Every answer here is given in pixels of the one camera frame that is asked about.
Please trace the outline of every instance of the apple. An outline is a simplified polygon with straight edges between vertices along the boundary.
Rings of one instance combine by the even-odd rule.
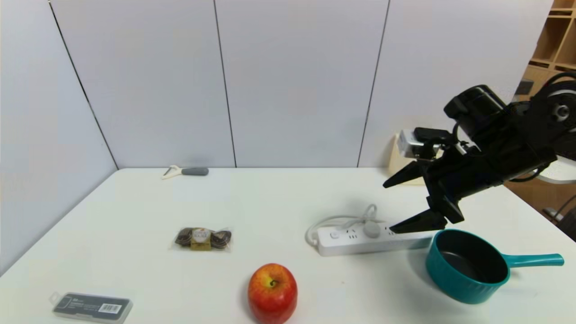
[[[296,309],[298,287],[292,273],[285,267],[268,263],[250,278],[248,304],[262,324],[282,324]]]

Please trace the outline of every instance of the saucepan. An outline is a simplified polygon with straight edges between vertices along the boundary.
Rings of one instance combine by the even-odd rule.
[[[478,236],[457,229],[436,233],[426,258],[432,280],[448,296],[468,304],[485,302],[510,278],[510,268],[561,266],[560,254],[506,255]]]

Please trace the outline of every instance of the white power strip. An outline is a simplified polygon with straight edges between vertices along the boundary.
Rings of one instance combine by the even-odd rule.
[[[436,231],[396,234],[385,223],[378,223],[380,235],[369,238],[364,234],[364,224],[354,224],[346,229],[336,226],[321,227],[318,233],[318,252],[323,257],[333,255],[369,253],[391,250],[425,248],[430,245]]]

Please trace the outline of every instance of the vegetable peeler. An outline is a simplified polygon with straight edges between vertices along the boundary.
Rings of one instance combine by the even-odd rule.
[[[177,165],[171,165],[168,170],[166,170],[166,173],[164,173],[162,175],[162,180],[165,179],[170,179],[174,176],[177,175],[207,175],[208,174],[208,168],[180,168]]]

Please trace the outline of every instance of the table surface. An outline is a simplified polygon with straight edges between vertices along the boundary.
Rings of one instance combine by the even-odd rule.
[[[384,189],[372,168],[211,169],[160,180],[165,169],[108,178],[0,278],[0,323],[70,323],[54,292],[130,298],[131,323],[253,323],[245,298],[261,265],[298,282],[288,323],[574,323],[576,244],[503,186],[465,198],[451,225],[507,254],[561,253],[562,267],[513,269],[480,305],[444,295],[426,249],[321,257],[304,241],[320,218],[376,203],[391,224],[427,208],[422,186]],[[175,250],[181,227],[233,230],[232,251]]]
[[[555,184],[576,183],[576,161],[558,156],[538,178]]]

